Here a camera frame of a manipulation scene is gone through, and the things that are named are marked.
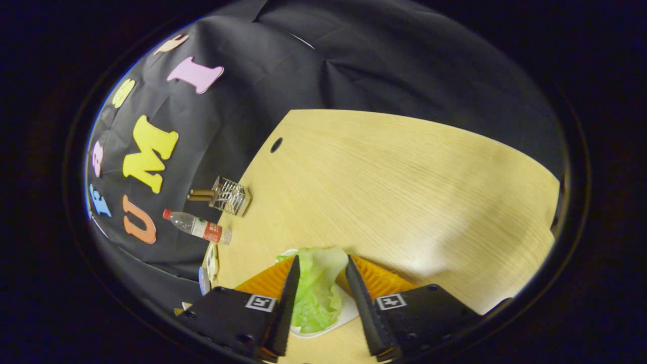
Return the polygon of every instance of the yellow letter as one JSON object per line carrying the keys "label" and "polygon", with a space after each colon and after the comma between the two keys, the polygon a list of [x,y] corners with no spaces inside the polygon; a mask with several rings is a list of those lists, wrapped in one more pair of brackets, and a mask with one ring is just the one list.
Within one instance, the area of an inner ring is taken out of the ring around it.
{"label": "yellow letter", "polygon": [[133,90],[134,86],[135,81],[128,78],[126,81],[124,81],[121,87],[119,87],[119,89],[115,93],[115,96],[113,97],[113,105],[115,105],[115,109],[121,108],[121,105],[124,104],[126,97],[130,95],[130,91]]}
{"label": "yellow letter", "polygon": [[157,51],[155,51],[155,53],[153,53],[153,55],[156,55],[156,54],[157,54],[157,53],[159,53],[159,52],[168,52],[168,51],[172,51],[172,50],[173,50],[173,49],[175,49],[178,45],[180,45],[180,44],[184,43],[184,41],[186,41],[187,39],[189,39],[189,35],[188,35],[188,34],[187,34],[187,35],[185,35],[185,36],[182,36],[182,34],[178,34],[178,35],[177,35],[177,37],[173,38],[172,40],[168,40],[168,41],[166,41],[166,43],[162,44],[162,46],[161,46],[161,47],[159,47],[159,48],[157,49]]}
{"label": "yellow letter", "polygon": [[133,138],[140,152],[128,154],[124,157],[124,176],[133,176],[147,184],[151,190],[158,194],[162,186],[160,174],[150,174],[147,171],[164,170],[164,163],[159,160],[153,150],[157,151],[162,159],[171,157],[179,135],[175,131],[167,133],[152,126],[146,116],[142,115],[133,128]]}

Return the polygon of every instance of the white plate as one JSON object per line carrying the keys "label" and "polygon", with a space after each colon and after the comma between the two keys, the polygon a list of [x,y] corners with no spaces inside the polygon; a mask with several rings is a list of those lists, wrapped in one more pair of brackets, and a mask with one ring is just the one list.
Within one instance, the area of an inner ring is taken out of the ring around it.
{"label": "white plate", "polygon": [[[296,253],[297,250],[298,249],[288,249],[281,255],[290,255]],[[304,339],[312,339],[314,337],[324,335],[327,332],[333,331],[339,326],[348,323],[349,321],[360,315],[359,311],[357,310],[357,304],[355,303],[355,300],[350,295],[348,295],[348,293],[346,293],[337,283],[334,284],[332,289],[337,290],[342,298],[342,311],[339,313],[337,321],[331,326],[328,326],[325,330],[313,332],[311,334],[302,334],[300,327],[290,326],[290,333],[292,333],[292,335],[302,337]]]}

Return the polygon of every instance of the round sticker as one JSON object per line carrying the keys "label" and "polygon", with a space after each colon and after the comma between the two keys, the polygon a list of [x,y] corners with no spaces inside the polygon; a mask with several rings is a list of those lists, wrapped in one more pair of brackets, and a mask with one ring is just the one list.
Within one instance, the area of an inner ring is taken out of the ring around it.
{"label": "round sticker", "polygon": [[198,280],[200,281],[200,292],[204,296],[211,290],[211,282],[209,282],[206,269],[203,267],[200,267],[200,270],[198,270]]}

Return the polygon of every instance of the pink letter i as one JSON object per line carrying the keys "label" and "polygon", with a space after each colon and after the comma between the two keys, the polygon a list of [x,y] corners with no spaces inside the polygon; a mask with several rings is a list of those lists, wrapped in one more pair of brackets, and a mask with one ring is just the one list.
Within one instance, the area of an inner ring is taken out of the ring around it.
{"label": "pink letter i", "polygon": [[177,78],[195,86],[195,93],[204,93],[225,71],[221,66],[209,68],[193,62],[189,57],[180,62],[166,78],[167,81]]}

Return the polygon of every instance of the wooden stick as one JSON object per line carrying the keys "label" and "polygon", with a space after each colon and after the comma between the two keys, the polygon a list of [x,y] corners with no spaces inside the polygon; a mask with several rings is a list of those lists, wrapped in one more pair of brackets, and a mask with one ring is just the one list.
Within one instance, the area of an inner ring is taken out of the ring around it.
{"label": "wooden stick", "polygon": [[207,202],[211,201],[211,197],[209,196],[194,196],[191,194],[186,195],[186,199],[188,201],[207,201]]}
{"label": "wooden stick", "polygon": [[189,190],[189,194],[194,196],[213,196],[215,195],[214,190]]}

